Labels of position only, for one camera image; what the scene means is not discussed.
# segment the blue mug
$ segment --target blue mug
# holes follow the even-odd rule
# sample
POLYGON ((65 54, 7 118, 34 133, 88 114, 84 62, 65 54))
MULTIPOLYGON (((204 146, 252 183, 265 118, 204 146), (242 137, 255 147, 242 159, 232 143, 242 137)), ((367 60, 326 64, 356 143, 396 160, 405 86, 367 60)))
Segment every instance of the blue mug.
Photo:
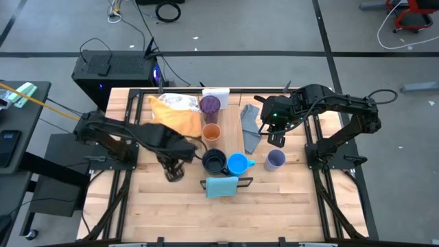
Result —
POLYGON ((255 161, 249 161, 247 157, 241 153, 234 153, 228 157, 227 169, 232 176, 241 176, 246 173, 249 167, 254 166, 255 161))

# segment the black desk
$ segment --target black desk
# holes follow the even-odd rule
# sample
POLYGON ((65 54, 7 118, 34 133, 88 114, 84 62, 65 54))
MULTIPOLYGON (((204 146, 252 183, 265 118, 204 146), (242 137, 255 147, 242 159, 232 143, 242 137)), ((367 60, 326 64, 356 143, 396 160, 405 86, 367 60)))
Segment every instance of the black desk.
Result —
MULTIPOLYGON (((25 82, 2 82, 17 89, 25 82)), ((50 82, 32 82, 38 87, 33 98, 45 102, 49 89, 50 82)), ((19 166, 24 153, 26 152, 27 145, 29 144, 32 133, 34 132, 38 118, 40 117, 42 106, 35 104, 34 102, 27 102, 22 109, 18 109, 14 106, 9 107, 7 110, 0 111, 0 131, 2 130, 20 130, 21 138, 17 145, 12 162, 9 168, 0 169, 0 215, 10 213, 12 210, 20 206, 23 201, 25 192, 29 185, 31 172, 22 171, 14 173, 14 169, 19 166)), ((12 214, 12 221, 16 219, 18 211, 12 214)), ((10 232, 6 234, 5 241, 8 240, 10 232)))

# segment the mug handle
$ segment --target mug handle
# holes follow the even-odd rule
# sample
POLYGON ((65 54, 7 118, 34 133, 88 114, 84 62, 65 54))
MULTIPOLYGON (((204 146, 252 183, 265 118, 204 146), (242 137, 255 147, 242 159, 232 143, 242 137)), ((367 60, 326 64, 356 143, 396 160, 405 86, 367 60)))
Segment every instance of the mug handle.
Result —
POLYGON ((221 173, 223 173, 226 176, 230 176, 230 172, 228 171, 228 169, 226 167, 221 170, 221 173))

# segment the yellow pole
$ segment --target yellow pole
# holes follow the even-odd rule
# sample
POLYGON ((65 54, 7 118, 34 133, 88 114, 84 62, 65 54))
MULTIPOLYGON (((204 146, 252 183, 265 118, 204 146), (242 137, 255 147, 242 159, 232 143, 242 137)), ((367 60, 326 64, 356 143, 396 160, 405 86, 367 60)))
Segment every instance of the yellow pole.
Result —
POLYGON ((37 104, 39 104, 40 106, 44 106, 44 107, 46 107, 46 108, 48 108, 48 109, 54 111, 55 113, 61 114, 61 115, 65 116, 65 117, 68 117, 68 118, 73 119, 73 120, 76 120, 76 121, 79 121, 79 120, 80 120, 79 117, 74 117, 74 116, 72 116, 72 115, 70 115, 70 114, 63 113, 62 111, 56 110, 55 108, 51 107, 50 105, 48 105, 48 104, 44 104, 44 103, 42 103, 41 101, 39 101, 39 100, 37 100, 37 99, 34 99, 33 97, 29 97, 29 96, 27 96, 26 94, 20 93, 20 92, 18 92, 17 90, 11 88, 10 86, 6 86, 6 85, 3 84, 3 83, 0 83, 0 86, 1 86, 2 88, 4 88, 4 89, 7 89, 7 90, 9 90, 9 91, 12 91, 12 92, 14 92, 14 93, 20 95, 21 97, 24 97, 24 98, 26 98, 26 99, 28 99, 28 100, 34 102, 34 103, 37 103, 37 104))

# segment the desk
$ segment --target desk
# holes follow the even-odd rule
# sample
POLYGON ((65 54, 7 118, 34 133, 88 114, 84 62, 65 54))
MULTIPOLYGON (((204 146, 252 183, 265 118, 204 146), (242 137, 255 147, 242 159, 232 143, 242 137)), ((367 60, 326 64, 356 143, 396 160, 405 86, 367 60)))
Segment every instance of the desk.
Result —
MULTIPOLYGON (((188 92, 193 90, 181 88, 179 92, 190 94, 188 92)), ((129 89, 112 90, 107 117, 123 120, 128 93, 129 89)), ((263 97, 279 95, 256 94, 263 97)), ((201 94, 191 95, 201 98, 201 94)), ((228 104, 240 109, 252 104, 261 109, 262 103, 253 99, 254 95, 231 93, 228 104)), ((133 104, 132 113, 135 110, 136 104, 133 104)), ((151 107, 147 100, 143 100, 140 123, 151 118, 151 107)), ((134 122, 134 114, 131 114, 130 121, 134 122)), ((311 118, 310 122, 316 140, 311 118)), ((338 114, 333 112, 320 115, 320 123, 325 137, 341 128, 338 114)), ((307 142, 305 129, 299 127, 285 137, 285 166, 276 172, 264 170, 263 163, 268 152, 276 148, 268 144, 264 136, 254 154, 248 156, 257 162, 247 172, 247 176, 254 178, 253 183, 247 188, 239 188, 236 196, 213 199, 206 198, 200 186, 200 180, 205 179, 206 174, 198 159, 195 158, 192 164, 185 164, 185 177, 181 181, 169 183, 155 155, 141 148, 138 167, 131 177, 122 242, 156 242, 157 237, 164 237, 166 242, 277 242, 282 236, 288 242, 322 241, 324 236, 316 189, 304 150, 307 142)), ((331 173, 340 209, 361 234, 367 235, 355 184, 341 171, 333 170, 331 173)), ((112 177, 113 172, 106 171, 88 189, 84 214, 91 226, 97 223, 107 208, 112 177)), ((328 207, 326 209, 331 236, 335 237, 331 213, 328 207)), ((115 236, 115 222, 112 221, 110 237, 115 236)), ((86 229, 81 223, 78 238, 85 235, 86 229)))
MULTIPOLYGON (((25 82, 2 82, 14 89, 17 89, 25 82)), ((32 95, 33 98, 45 102, 50 89, 50 82, 32 82, 38 89, 32 95)), ((2 130, 20 130, 21 137, 17 145, 14 156, 9 167, 0 169, 0 215, 10 213, 17 208, 23 201, 27 186, 29 185, 31 172, 21 171, 14 174, 13 167, 18 167, 21 159, 26 152, 32 133, 34 132, 36 122, 40 117, 42 106, 33 102, 28 102, 22 109, 11 106, 7 110, 0 111, 0 131, 2 130)), ((16 219, 18 211, 12 214, 12 221, 16 219)), ((10 231, 6 234, 5 241, 8 241, 10 231)))

